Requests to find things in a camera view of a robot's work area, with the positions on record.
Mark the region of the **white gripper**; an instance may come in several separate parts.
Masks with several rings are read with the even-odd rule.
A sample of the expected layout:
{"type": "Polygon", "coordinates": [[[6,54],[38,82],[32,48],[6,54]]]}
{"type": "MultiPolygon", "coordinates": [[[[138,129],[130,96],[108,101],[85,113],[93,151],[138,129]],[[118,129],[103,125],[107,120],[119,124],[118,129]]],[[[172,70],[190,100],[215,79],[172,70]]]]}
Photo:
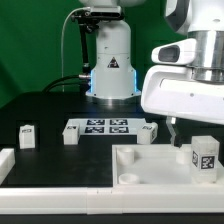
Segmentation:
{"type": "Polygon", "coordinates": [[[170,142],[178,148],[177,118],[224,125],[224,85],[194,81],[191,75],[186,67],[156,65],[148,70],[142,89],[143,110],[168,116],[170,142]]]}

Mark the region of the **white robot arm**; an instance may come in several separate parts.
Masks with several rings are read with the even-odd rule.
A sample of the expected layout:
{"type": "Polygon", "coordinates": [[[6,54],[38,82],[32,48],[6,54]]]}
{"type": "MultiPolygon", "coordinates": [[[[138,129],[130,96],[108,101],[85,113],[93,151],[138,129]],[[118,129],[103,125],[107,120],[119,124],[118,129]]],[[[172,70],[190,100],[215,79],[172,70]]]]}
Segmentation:
{"type": "Polygon", "coordinates": [[[146,0],[79,0],[84,18],[98,26],[96,65],[87,95],[95,100],[141,97],[147,113],[224,125],[224,0],[166,0],[164,19],[185,38],[155,39],[154,65],[141,90],[130,64],[130,27],[121,9],[146,0]]]}

